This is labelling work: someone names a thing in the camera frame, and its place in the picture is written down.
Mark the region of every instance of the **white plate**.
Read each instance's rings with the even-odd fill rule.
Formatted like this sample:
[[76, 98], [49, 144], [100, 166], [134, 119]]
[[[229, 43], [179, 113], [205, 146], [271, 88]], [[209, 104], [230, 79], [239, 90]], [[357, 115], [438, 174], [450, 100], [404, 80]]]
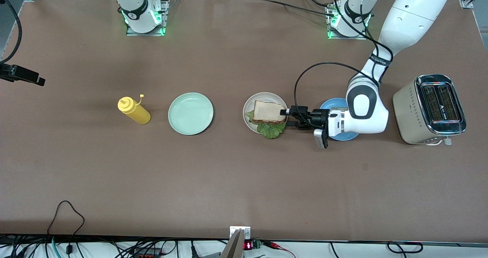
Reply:
[[250, 123], [249, 117], [246, 116], [246, 113], [254, 110], [254, 102], [255, 101], [261, 101], [261, 102], [265, 102], [265, 103], [277, 103], [277, 104], [284, 106], [285, 108], [288, 108], [286, 106], [286, 103], [284, 103], [283, 99], [274, 93], [261, 92], [261, 93], [256, 93], [253, 96], [251, 96], [246, 101], [246, 103], [244, 104], [244, 108], [242, 109], [242, 117], [244, 118], [244, 123], [246, 123], [246, 126], [258, 134], [262, 134], [262, 133], [258, 132], [258, 125]]

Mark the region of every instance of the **blue plate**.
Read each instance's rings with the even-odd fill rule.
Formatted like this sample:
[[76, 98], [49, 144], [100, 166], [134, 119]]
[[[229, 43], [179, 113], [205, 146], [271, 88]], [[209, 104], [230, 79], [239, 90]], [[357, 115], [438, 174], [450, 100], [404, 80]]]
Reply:
[[[331, 107], [347, 107], [347, 101], [344, 98], [332, 98], [323, 103], [320, 109], [330, 110]], [[356, 138], [357, 135], [359, 134], [355, 132], [343, 132], [330, 137], [336, 141], [349, 141]]]

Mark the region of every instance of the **plate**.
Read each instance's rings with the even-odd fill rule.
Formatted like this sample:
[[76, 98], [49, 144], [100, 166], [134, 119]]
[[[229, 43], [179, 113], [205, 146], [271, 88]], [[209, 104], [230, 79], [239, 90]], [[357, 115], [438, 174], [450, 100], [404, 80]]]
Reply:
[[[325, 101], [325, 103], [320, 106], [320, 109], [330, 110], [331, 107], [347, 107], [347, 101], [344, 98], [332, 98]], [[329, 137], [336, 141], [349, 141], [356, 138], [357, 135], [359, 134], [355, 132], [343, 132]]]
[[198, 134], [212, 122], [212, 102], [200, 93], [185, 93], [169, 106], [168, 119], [176, 132], [183, 135]]
[[254, 110], [254, 102], [255, 101], [261, 101], [261, 102], [266, 102], [266, 103], [277, 103], [285, 108], [288, 108], [286, 106], [286, 103], [283, 101], [281, 97], [274, 93], [270, 92], [261, 92], [261, 93], [256, 93], [253, 96], [251, 96], [246, 103], [244, 104], [244, 108], [242, 109], [242, 117], [244, 118], [244, 123], [246, 123], [247, 127], [254, 131], [255, 133], [262, 134], [258, 132], [258, 125], [255, 125], [253, 123], [249, 122], [249, 117], [246, 116], [246, 113], [251, 112]]

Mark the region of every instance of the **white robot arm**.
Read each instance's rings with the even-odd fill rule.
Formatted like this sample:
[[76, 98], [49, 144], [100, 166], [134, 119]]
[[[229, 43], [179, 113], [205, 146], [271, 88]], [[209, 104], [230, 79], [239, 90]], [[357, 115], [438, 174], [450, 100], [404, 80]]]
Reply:
[[134, 32], [147, 33], [162, 23], [161, 0], [117, 0], [125, 22]]
[[[349, 81], [347, 109], [332, 108], [328, 118], [328, 134], [342, 132], [381, 133], [388, 121], [388, 110], [379, 95], [381, 79], [394, 55], [416, 44], [434, 23], [447, 0], [396, 0], [380, 33], [379, 42], [387, 46], [371, 53], [361, 73]], [[371, 5], [363, 7], [370, 11]]]

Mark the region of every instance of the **bottle cap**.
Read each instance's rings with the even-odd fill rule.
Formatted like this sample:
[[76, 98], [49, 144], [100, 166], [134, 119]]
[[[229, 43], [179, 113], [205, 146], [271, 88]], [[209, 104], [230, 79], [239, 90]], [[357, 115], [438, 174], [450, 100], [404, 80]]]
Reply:
[[136, 110], [136, 101], [130, 97], [124, 97], [119, 100], [117, 103], [117, 107], [121, 112], [124, 112], [125, 114], [130, 114], [134, 110]]

